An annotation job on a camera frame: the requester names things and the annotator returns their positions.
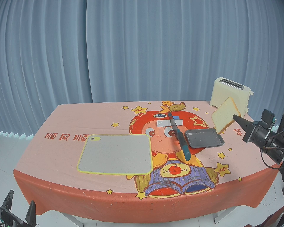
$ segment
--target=table leg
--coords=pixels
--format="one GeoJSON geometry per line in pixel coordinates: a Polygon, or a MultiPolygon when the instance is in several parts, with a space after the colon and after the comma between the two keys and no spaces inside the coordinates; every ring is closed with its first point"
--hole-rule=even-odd
{"type": "Polygon", "coordinates": [[[214,222],[215,224],[221,221],[223,218],[227,217],[234,209],[236,209],[238,206],[235,207],[230,207],[228,209],[225,209],[220,215],[218,215],[215,219],[214,222]]]}
{"type": "Polygon", "coordinates": [[[67,217],[70,221],[72,221],[78,227],[84,227],[84,224],[79,222],[73,215],[65,214],[65,213],[62,213],[62,212],[60,212],[60,213],[63,214],[65,217],[67,217]]]}

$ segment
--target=knife handle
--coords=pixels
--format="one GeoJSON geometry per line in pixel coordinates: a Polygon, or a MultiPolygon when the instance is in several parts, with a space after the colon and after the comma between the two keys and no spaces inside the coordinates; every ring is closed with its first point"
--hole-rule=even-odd
{"type": "Polygon", "coordinates": [[[187,142],[185,140],[185,137],[183,135],[183,133],[178,129],[178,133],[177,133],[177,139],[179,141],[179,145],[183,151],[183,154],[184,154],[184,157],[187,161],[190,160],[190,152],[189,152],[189,149],[188,149],[188,145],[187,145],[187,142]]]}

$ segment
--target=cartoon character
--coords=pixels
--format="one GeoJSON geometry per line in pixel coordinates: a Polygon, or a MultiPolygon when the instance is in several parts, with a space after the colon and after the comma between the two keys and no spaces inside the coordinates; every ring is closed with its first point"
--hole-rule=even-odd
{"type": "MultiPolygon", "coordinates": [[[[209,128],[197,115],[179,111],[186,107],[184,103],[176,104],[172,108],[169,108],[167,103],[166,107],[168,111],[172,111],[175,118],[179,118],[176,122],[182,132],[188,129],[209,128]]],[[[153,172],[143,176],[126,176],[126,178],[129,180],[134,177],[137,190],[145,192],[147,197],[154,198],[191,195],[214,189],[219,181],[218,173],[214,168],[204,167],[195,156],[204,148],[189,147],[191,159],[186,161],[164,110],[165,108],[162,112],[140,113],[132,119],[129,126],[130,134],[147,134],[151,138],[153,172]]]]}

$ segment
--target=curtain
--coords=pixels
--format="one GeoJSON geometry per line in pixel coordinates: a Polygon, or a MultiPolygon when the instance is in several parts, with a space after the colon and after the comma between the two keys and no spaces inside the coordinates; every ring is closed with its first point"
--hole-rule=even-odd
{"type": "Polygon", "coordinates": [[[280,119],[283,25],[281,0],[0,1],[0,131],[35,134],[66,103],[209,101],[218,77],[280,119]]]}
{"type": "Polygon", "coordinates": [[[0,131],[35,134],[60,104],[92,102],[86,1],[0,1],[0,131]]]}

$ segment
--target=floor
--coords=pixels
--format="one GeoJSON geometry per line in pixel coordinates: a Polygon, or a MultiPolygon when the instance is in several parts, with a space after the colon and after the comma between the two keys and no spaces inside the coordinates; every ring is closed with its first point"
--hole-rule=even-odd
{"type": "MultiPolygon", "coordinates": [[[[14,179],[13,169],[30,143],[32,137],[33,136],[26,137],[25,135],[18,136],[13,133],[7,134],[0,132],[0,203],[4,201],[8,192],[13,189],[14,197],[12,212],[22,220],[26,217],[29,204],[14,179]]],[[[257,208],[254,209],[247,206],[239,206],[217,224],[214,224],[214,217],[216,217],[217,214],[209,214],[193,219],[157,224],[121,224],[101,222],[79,217],[78,220],[84,223],[85,227],[243,227],[247,224],[258,225],[261,224],[270,214],[275,213],[284,205],[284,196],[282,193],[283,187],[284,183],[282,182],[281,175],[278,173],[273,185],[257,208]]],[[[48,211],[43,215],[36,216],[36,222],[40,227],[48,227],[51,225],[60,227],[75,226],[71,221],[57,211],[48,211]]]]}

